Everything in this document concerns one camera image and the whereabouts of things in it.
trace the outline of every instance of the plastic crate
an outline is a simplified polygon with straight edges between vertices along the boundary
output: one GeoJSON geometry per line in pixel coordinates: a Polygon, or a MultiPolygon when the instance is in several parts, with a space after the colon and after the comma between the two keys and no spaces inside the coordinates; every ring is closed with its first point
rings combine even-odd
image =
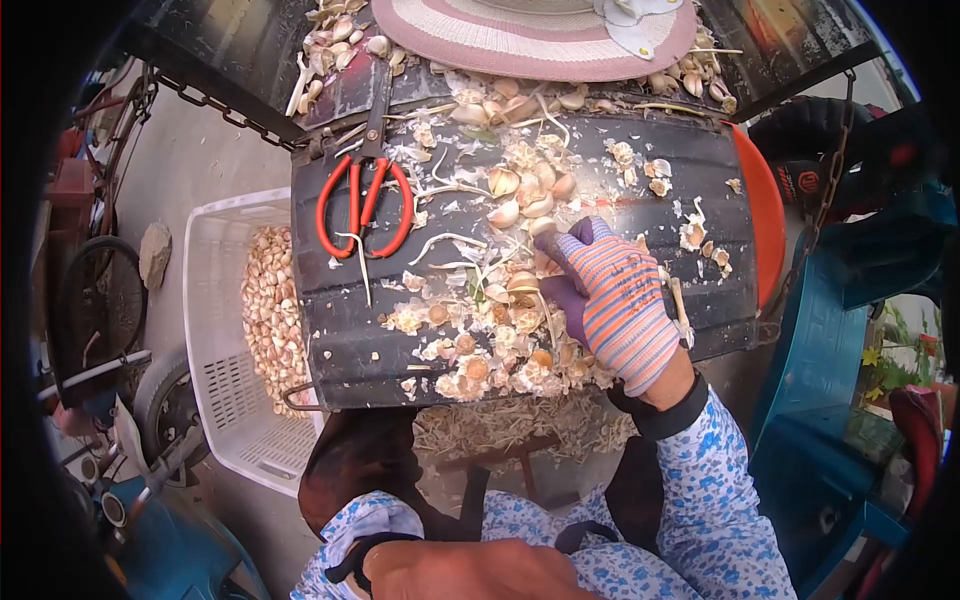
{"type": "Polygon", "coordinates": [[[296,496],[323,417],[274,414],[253,372],[240,301],[253,230],[289,225],[289,187],[195,208],[183,241],[183,323],[194,394],[213,455],[257,483],[296,496]]]}

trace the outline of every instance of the blue floral shirt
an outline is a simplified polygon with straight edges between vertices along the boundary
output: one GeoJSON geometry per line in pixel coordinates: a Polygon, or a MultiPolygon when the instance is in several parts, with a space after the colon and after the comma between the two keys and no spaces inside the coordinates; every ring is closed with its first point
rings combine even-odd
{"type": "MultiPolygon", "coordinates": [[[[773,526],[756,512],[759,498],[747,473],[743,435],[712,389],[700,417],[657,446],[662,560],[626,541],[587,533],[570,555],[580,587],[604,598],[796,598],[773,526]]],[[[594,488],[567,516],[553,516],[511,493],[487,492],[481,539],[553,546],[568,525],[594,520],[622,540],[604,491],[602,485],[594,488]]],[[[324,569],[340,564],[354,539],[382,531],[422,536],[423,525],[413,509],[387,493],[354,498],[326,524],[329,543],[307,563],[290,597],[356,598],[346,582],[328,582],[324,569]]]]}

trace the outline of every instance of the glove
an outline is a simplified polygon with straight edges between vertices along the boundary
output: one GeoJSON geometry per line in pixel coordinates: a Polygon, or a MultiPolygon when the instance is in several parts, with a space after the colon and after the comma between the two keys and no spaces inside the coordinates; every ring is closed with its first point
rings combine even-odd
{"type": "Polygon", "coordinates": [[[569,233],[541,233],[534,245],[566,273],[542,279],[540,291],[566,313],[567,333],[623,378],[627,396],[643,394],[680,344],[657,261],[600,217],[581,219],[569,233]]]}

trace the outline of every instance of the hand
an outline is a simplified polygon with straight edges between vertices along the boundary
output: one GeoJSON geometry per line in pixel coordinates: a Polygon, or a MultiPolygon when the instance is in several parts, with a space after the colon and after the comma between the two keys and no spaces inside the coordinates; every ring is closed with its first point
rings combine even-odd
{"type": "Polygon", "coordinates": [[[588,600],[568,557],[521,540],[386,541],[364,560],[377,600],[588,600]]]}
{"type": "Polygon", "coordinates": [[[566,273],[541,280],[540,291],[565,312],[567,333],[623,378],[624,393],[641,396],[669,367],[684,380],[689,370],[689,381],[670,389],[683,398],[693,370],[677,352],[680,335],[666,316],[657,261],[600,217],[581,219],[569,233],[541,233],[534,244],[566,273]]]}

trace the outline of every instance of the red scissors handle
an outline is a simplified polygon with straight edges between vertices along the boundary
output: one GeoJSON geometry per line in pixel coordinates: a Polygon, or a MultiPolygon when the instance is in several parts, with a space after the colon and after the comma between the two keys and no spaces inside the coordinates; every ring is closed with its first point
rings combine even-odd
{"type": "MultiPolygon", "coordinates": [[[[330,241],[330,238],[326,235],[326,203],[330,200],[330,194],[333,192],[333,188],[336,187],[337,181],[344,175],[347,171],[347,167],[350,166],[352,159],[349,155],[344,156],[344,159],[340,161],[340,164],[337,165],[337,168],[333,170],[333,173],[330,174],[330,177],[327,178],[326,183],[324,184],[324,189],[320,191],[320,198],[317,199],[317,213],[316,213],[316,226],[317,226],[317,237],[320,238],[320,245],[324,247],[324,250],[330,252],[330,255],[337,258],[347,258],[353,254],[353,247],[356,246],[356,241],[351,237],[347,240],[347,247],[344,249],[339,249],[333,245],[330,241]]],[[[353,165],[353,169],[350,170],[350,233],[359,235],[360,233],[360,165],[353,165]],[[354,169],[357,178],[357,184],[353,184],[353,175],[354,169]]]]}
{"type": "Polygon", "coordinates": [[[344,175],[349,167],[349,195],[350,195],[350,233],[359,235],[363,237],[363,230],[370,224],[371,217],[373,216],[373,210],[376,208],[376,197],[379,195],[380,186],[383,185],[384,179],[387,177],[388,166],[390,168],[390,174],[394,176],[396,182],[400,186],[400,193],[403,196],[403,206],[400,212],[400,223],[396,229],[396,234],[394,239],[391,240],[386,247],[373,251],[366,252],[367,257],[369,258],[385,258],[390,256],[403,244],[403,241],[407,237],[407,233],[410,232],[410,226],[413,223],[414,219],[414,195],[410,190],[410,182],[407,181],[406,176],[403,174],[403,170],[396,165],[396,163],[391,163],[386,158],[377,158],[376,159],[376,171],[373,173],[373,181],[370,184],[370,189],[367,190],[367,199],[363,204],[363,212],[360,211],[360,171],[362,165],[359,162],[353,162],[350,156],[344,156],[343,160],[340,161],[340,164],[337,165],[337,168],[333,170],[333,173],[330,174],[329,179],[326,180],[324,184],[324,189],[320,192],[320,198],[317,199],[317,213],[316,213],[316,227],[317,227],[317,237],[320,239],[321,246],[324,247],[324,250],[330,252],[332,256],[337,258],[347,258],[353,253],[353,248],[356,245],[353,238],[349,238],[347,246],[343,249],[337,248],[330,241],[330,238],[326,234],[326,203],[330,199],[330,194],[333,192],[333,188],[336,187],[337,181],[344,175]]]}

